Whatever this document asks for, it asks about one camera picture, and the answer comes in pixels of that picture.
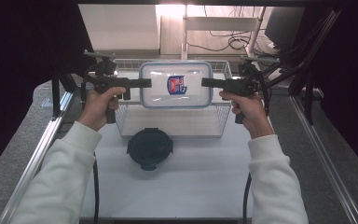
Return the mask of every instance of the white wall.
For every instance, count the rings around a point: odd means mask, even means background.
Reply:
[[[156,6],[79,5],[94,50],[159,49]]]

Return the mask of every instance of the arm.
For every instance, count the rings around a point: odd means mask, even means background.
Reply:
[[[117,109],[114,95],[125,92],[112,88],[100,95],[90,91],[84,112],[63,138],[46,154],[10,223],[77,223],[87,182],[94,163],[94,150],[106,123],[106,108]]]
[[[248,144],[254,196],[252,223],[308,223],[297,176],[290,159],[282,153],[260,96],[240,97],[226,91],[220,95],[232,101],[234,114],[243,112],[243,126],[253,139]]]

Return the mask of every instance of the cuff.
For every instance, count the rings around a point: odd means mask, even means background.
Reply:
[[[258,137],[248,143],[252,161],[262,161],[284,156],[278,135]]]
[[[100,133],[75,121],[62,141],[79,149],[94,151],[102,137]]]

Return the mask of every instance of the white sleeve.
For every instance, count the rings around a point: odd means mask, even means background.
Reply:
[[[75,122],[48,150],[10,223],[78,223],[102,136]]]
[[[273,134],[249,142],[254,213],[252,223],[308,223],[297,176]]]

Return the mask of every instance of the hand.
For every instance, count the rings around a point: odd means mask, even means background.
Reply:
[[[242,97],[228,91],[220,91],[219,94],[224,99],[231,100],[234,114],[242,112],[245,115],[242,123],[251,134],[252,139],[274,134],[258,93],[248,97]]]
[[[113,87],[103,94],[95,90],[89,91],[86,106],[78,122],[98,132],[107,122],[106,109],[118,109],[118,98],[115,95],[124,92],[126,89],[121,87]]]

